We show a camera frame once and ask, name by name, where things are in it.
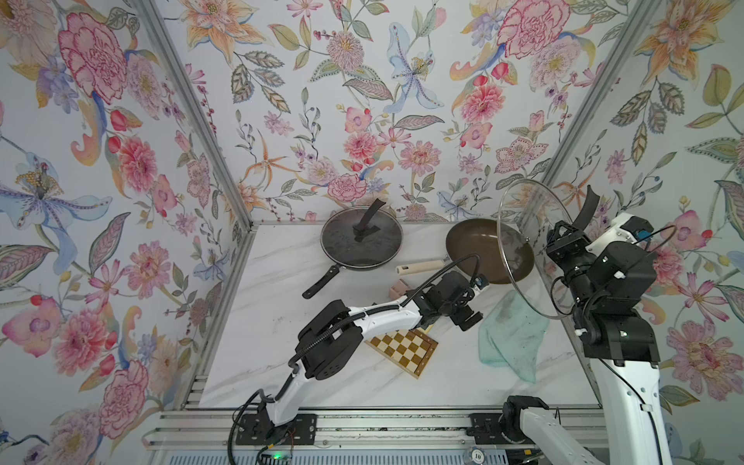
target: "black cable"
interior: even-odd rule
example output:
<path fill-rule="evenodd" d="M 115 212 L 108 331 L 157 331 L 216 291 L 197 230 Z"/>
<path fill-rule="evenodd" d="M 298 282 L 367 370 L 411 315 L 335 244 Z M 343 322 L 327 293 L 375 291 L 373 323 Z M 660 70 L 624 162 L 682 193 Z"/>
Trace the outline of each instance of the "black cable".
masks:
<path fill-rule="evenodd" d="M 625 378 L 623 378 L 623 377 L 622 377 L 622 376 L 621 376 L 621 375 L 620 375 L 620 374 L 619 374 L 619 373 L 618 373 L 617 371 L 613 370 L 613 369 L 612 369 L 612 368 L 611 368 L 611 367 L 610 367 L 609 365 L 607 365 L 607 362 L 605 362 L 605 361 L 604 361 L 604 360 L 602 360 L 602 359 L 597 359 L 597 360 L 599 360 L 600 362 L 602 362 L 602 363 L 603 363 L 603 365 L 604 365 L 604 366 L 606 366 L 606 367 L 607 367 L 607 369 L 608 369 L 608 370 L 610 370 L 610 371 L 612 372 L 612 374 L 614 374 L 615 376 L 617 376 L 618 378 L 620 378 L 620 381 L 624 382 L 624 383 L 625 383 L 625 385 L 626 385 L 626 386 L 628 386 L 628 387 L 630 388 L 630 390 L 631 390 L 631 391 L 633 391 L 633 393 L 634 393 L 634 394 L 635 394 L 635 396 L 636 396 L 636 397 L 638 398 L 638 400 L 640 400 L 640 401 L 641 401 L 641 404 L 642 404 L 642 405 L 644 405 L 644 404 L 646 403 L 646 402 L 644 401 L 644 398 L 643 398 L 643 397 L 641 397 L 641 395 L 640 395 L 640 394 L 638 393 L 638 391 L 636 391 L 636 390 L 635 390 L 635 388 L 633 388 L 633 387 L 632 387 L 632 386 L 630 385 L 630 383 L 629 383 L 629 382 L 627 382 L 627 381 L 625 380 Z M 648 415 L 649 415 L 649 419 L 651 420 L 651 427 L 653 428 L 653 437 L 654 437 L 654 439 L 656 440 L 656 453 L 658 454 L 658 463 L 659 463 L 659 465 L 663 465 L 663 464 L 664 464 L 664 460 L 663 460 L 663 459 L 661 458 L 661 444 L 660 444 L 660 443 L 658 442 L 658 430 L 656 429 L 656 422 L 654 421 L 654 419 L 653 419 L 653 414 L 652 414 L 652 413 L 651 413 L 650 411 L 648 411 L 648 412 L 646 412 L 646 413 L 648 413 Z"/>

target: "frying pan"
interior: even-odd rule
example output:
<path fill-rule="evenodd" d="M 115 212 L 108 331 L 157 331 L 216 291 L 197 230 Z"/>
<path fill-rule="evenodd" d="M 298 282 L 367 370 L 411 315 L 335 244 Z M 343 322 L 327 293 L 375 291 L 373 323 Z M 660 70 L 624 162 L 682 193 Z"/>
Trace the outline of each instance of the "frying pan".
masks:
<path fill-rule="evenodd" d="M 483 273 L 491 284 L 509 284 L 509 275 L 501 261 L 496 236 L 496 221 L 493 219 L 474 218 L 459 222 L 447 232 L 445 248 L 450 260 L 457 260 L 468 254 L 481 256 L 480 273 Z M 508 250 L 504 250 L 510 261 L 514 280 L 527 277 L 532 271 L 535 257 L 529 242 L 515 229 L 501 225 L 502 242 Z M 401 265 L 396 268 L 398 275 L 429 272 L 442 268 L 443 260 L 433 260 L 422 263 Z M 473 260 L 465 260 L 458 264 L 462 272 L 470 275 L 475 268 Z"/>
<path fill-rule="evenodd" d="M 341 210 L 325 222 L 321 247 L 333 265 L 302 297 L 317 294 L 341 268 L 374 269 L 395 257 L 403 243 L 403 228 L 392 215 L 379 209 L 384 204 L 376 199 L 369 207 Z"/>

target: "black lid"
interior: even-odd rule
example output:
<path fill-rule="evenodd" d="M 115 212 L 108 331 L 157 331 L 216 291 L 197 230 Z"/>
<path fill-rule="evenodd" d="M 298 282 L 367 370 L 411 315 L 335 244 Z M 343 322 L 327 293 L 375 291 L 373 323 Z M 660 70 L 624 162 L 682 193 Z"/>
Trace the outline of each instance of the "black lid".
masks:
<path fill-rule="evenodd" d="M 365 214 L 372 210 L 376 209 L 348 208 L 325 223 L 321 245 L 331 260 L 349 268 L 371 268 L 390 261 L 398 253 L 403 230 L 389 213 L 376 210 L 367 225 L 360 225 Z"/>

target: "beige pan handle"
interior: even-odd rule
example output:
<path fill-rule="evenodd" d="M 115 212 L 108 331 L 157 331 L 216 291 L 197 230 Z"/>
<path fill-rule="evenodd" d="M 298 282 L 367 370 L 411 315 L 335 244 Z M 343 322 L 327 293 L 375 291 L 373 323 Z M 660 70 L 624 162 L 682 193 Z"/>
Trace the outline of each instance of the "beige pan handle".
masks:
<path fill-rule="evenodd" d="M 432 260 L 429 262 L 411 263 L 410 265 L 400 265 L 395 267 L 398 276 L 412 275 L 414 273 L 435 272 L 444 267 L 444 260 Z"/>

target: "pink flower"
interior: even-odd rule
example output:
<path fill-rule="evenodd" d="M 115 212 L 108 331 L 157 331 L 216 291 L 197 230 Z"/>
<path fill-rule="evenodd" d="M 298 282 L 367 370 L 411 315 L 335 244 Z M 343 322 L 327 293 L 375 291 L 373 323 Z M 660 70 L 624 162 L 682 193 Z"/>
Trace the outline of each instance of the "pink flower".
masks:
<path fill-rule="evenodd" d="M 463 133 L 462 137 L 460 137 L 460 141 L 462 144 L 468 144 L 474 149 L 480 149 L 486 142 L 486 137 L 491 133 L 492 127 L 493 125 L 491 123 L 471 124 L 467 131 Z"/>
<path fill-rule="evenodd" d="M 681 294 L 689 297 L 684 301 L 684 306 L 690 308 L 693 304 L 697 303 L 700 312 L 710 323 L 713 323 L 711 315 L 715 316 L 721 321 L 728 320 L 728 315 L 723 311 L 712 307 L 711 305 L 723 305 L 727 304 L 728 301 L 723 297 L 711 296 L 705 297 L 715 286 L 711 280 L 705 281 L 700 287 L 697 286 L 697 275 L 695 273 L 687 273 L 687 286 L 682 285 L 679 281 L 674 280 L 674 285 L 677 286 L 677 290 Z"/>
<path fill-rule="evenodd" d="M 713 340 L 716 326 L 708 320 L 703 326 L 694 321 L 682 324 L 682 334 L 669 328 L 667 345 L 677 351 L 672 357 L 672 376 L 682 382 L 690 381 L 690 387 L 702 394 L 702 382 L 708 387 L 708 395 L 715 400 L 726 400 L 728 393 L 742 393 L 743 380 L 737 371 L 744 370 L 744 358 L 728 353 L 734 343 L 728 337 Z"/>
<path fill-rule="evenodd" d="M 351 32 L 339 32 L 331 37 L 326 50 L 331 61 L 346 72 L 357 69 L 365 59 L 362 43 Z"/>
<path fill-rule="evenodd" d="M 121 262 L 119 260 L 114 260 L 114 264 L 112 265 L 110 273 L 109 266 L 104 263 L 100 267 L 100 276 L 103 279 L 100 280 L 94 276 L 93 278 L 90 278 L 88 280 L 88 283 L 91 286 L 96 289 L 100 289 L 100 291 L 88 294 L 86 296 L 86 304 L 90 304 L 92 301 L 100 299 L 100 307 L 103 307 L 104 305 L 109 303 L 110 295 L 117 295 L 119 293 L 119 289 L 114 289 L 114 284 L 116 284 L 116 281 L 121 278 L 121 274 L 124 272 L 123 270 L 119 272 L 120 263 Z"/>
<path fill-rule="evenodd" d="M 460 171 L 464 171 L 467 174 L 483 171 L 483 164 L 478 163 L 478 159 L 470 153 L 468 156 L 460 157 Z"/>
<path fill-rule="evenodd" d="M 160 85 L 147 58 L 137 54 L 129 55 L 126 64 L 126 90 L 151 118 L 158 119 L 161 105 Z"/>
<path fill-rule="evenodd" d="M 168 178 L 164 174 L 158 176 L 158 180 L 153 184 L 153 203 L 155 211 L 164 218 L 168 216 L 165 211 L 175 207 L 178 203 L 173 189 L 170 188 Z"/>
<path fill-rule="evenodd" d="M 40 357 L 49 351 L 51 340 L 57 335 L 62 315 L 53 298 L 42 300 L 36 308 L 23 310 L 2 326 L 2 333 L 23 351 Z"/>
<path fill-rule="evenodd" d="M 496 171 L 509 173 L 539 158 L 548 149 L 547 144 L 533 144 L 528 138 L 518 137 L 509 147 L 496 150 Z"/>
<path fill-rule="evenodd" d="M 78 368 L 85 371 L 93 366 L 108 335 L 98 312 L 85 309 L 70 316 L 60 330 L 61 342 L 54 345 L 57 373 L 72 376 Z"/>
<path fill-rule="evenodd" d="M 181 150 L 188 153 L 191 150 L 191 143 L 183 132 L 176 130 L 176 143 L 181 147 Z"/>
<path fill-rule="evenodd" d="M 204 71 L 201 69 L 191 72 L 191 63 L 186 63 L 184 65 L 184 69 L 186 70 L 186 74 L 188 74 L 189 80 L 191 80 L 192 84 L 206 84 L 207 81 L 200 80 L 202 77 L 204 77 Z"/>
<path fill-rule="evenodd" d="M 54 425 L 45 450 L 47 464 L 80 465 L 88 463 L 98 447 L 100 420 L 97 406 L 64 413 Z"/>
<path fill-rule="evenodd" d="M 126 60 L 116 36 L 88 13 L 67 15 L 67 29 L 57 37 L 60 53 L 77 85 L 89 96 L 111 104 L 126 87 Z"/>
<path fill-rule="evenodd" d="M 670 228 L 662 231 L 661 236 L 666 239 L 674 232 L 674 237 L 672 237 L 670 243 L 678 250 L 694 250 L 705 247 L 707 241 L 702 235 L 702 223 L 694 210 L 684 212 L 674 220 L 673 224 L 677 227 L 677 231 L 674 232 L 674 228 Z"/>
<path fill-rule="evenodd" d="M 564 0 L 517 0 L 498 30 L 496 44 L 506 44 L 506 57 L 536 54 L 558 37 L 569 14 Z"/>
<path fill-rule="evenodd" d="M 395 148 L 396 142 L 402 142 L 407 139 L 410 139 L 412 134 L 406 134 L 403 135 L 403 129 L 398 129 L 397 132 L 394 128 L 388 129 L 388 134 L 381 132 L 379 134 L 379 137 L 382 138 L 382 142 L 380 145 L 390 145 L 390 147 Z"/>
<path fill-rule="evenodd" d="M 328 195 L 339 202 L 351 202 L 365 195 L 367 182 L 356 174 L 346 173 L 328 184 Z"/>
<path fill-rule="evenodd" d="M 532 60 L 530 87 L 536 89 L 549 86 L 570 70 L 581 53 L 581 44 L 566 36 L 540 51 Z"/>
<path fill-rule="evenodd" d="M 405 208 L 405 221 L 423 221 L 426 218 L 426 207 L 412 203 Z"/>
<path fill-rule="evenodd" d="M 411 168 L 411 171 L 418 176 L 424 176 L 426 173 L 432 172 L 434 170 L 433 167 L 439 164 L 440 154 L 441 151 L 435 148 L 431 142 L 424 144 L 423 141 L 418 141 L 415 147 L 411 144 L 409 147 L 403 149 L 400 153 L 398 164 L 404 170 Z"/>
<path fill-rule="evenodd" d="M 344 152 L 356 160 L 370 158 L 377 150 L 377 141 L 369 132 L 355 132 L 344 142 Z"/>
<path fill-rule="evenodd" d="M 530 115 L 530 131 L 540 132 L 545 127 L 545 112 L 540 110 Z"/>
<path fill-rule="evenodd" d="M 364 131 L 372 122 L 372 115 L 367 115 L 358 108 L 346 109 L 346 132 Z"/>
<path fill-rule="evenodd" d="M 196 216 L 192 214 L 176 214 L 176 229 L 179 230 L 179 233 L 183 234 L 184 236 L 188 236 L 189 234 L 193 233 L 193 230 L 196 225 Z"/>
<path fill-rule="evenodd" d="M 119 169 L 126 183 L 137 192 L 150 190 L 158 175 L 155 152 L 139 137 L 130 137 L 119 149 Z"/>
<path fill-rule="evenodd" d="M 129 276 L 129 288 L 133 291 L 140 289 L 139 298 L 144 299 L 153 296 L 153 287 L 160 287 L 168 284 L 170 278 L 170 262 L 168 260 L 168 250 L 160 246 L 160 241 L 156 240 L 147 244 L 140 244 L 139 254 L 132 253 L 129 258 L 134 265 L 129 265 L 122 271 Z"/>
<path fill-rule="evenodd" d="M 656 284 L 668 286 L 674 284 L 677 277 L 684 271 L 684 259 L 669 246 L 656 248 L 656 259 L 653 268 L 656 271 Z"/>
<path fill-rule="evenodd" d="M 186 168 L 189 178 L 186 191 L 192 197 L 199 199 L 199 205 L 204 208 L 209 203 L 209 193 L 211 192 L 207 157 L 201 154 L 198 161 L 191 161 L 186 165 Z"/>
<path fill-rule="evenodd" d="M 116 439 L 134 423 L 144 405 L 148 381 L 147 369 L 138 360 L 130 362 L 126 370 L 114 372 L 98 409 L 101 434 Z"/>
<path fill-rule="evenodd" d="M 302 13 L 305 13 L 305 16 L 309 18 L 311 10 L 315 11 L 323 6 L 322 3 L 318 3 L 312 0 L 292 0 L 292 1 L 295 4 L 290 3 L 286 6 L 287 10 L 297 12 L 297 13 L 292 14 L 292 18 L 296 18 L 297 16 L 300 16 Z"/>
<path fill-rule="evenodd" d="M 496 84 L 476 87 L 465 98 L 462 116 L 468 123 L 487 121 L 504 106 L 504 100 L 504 91 Z"/>

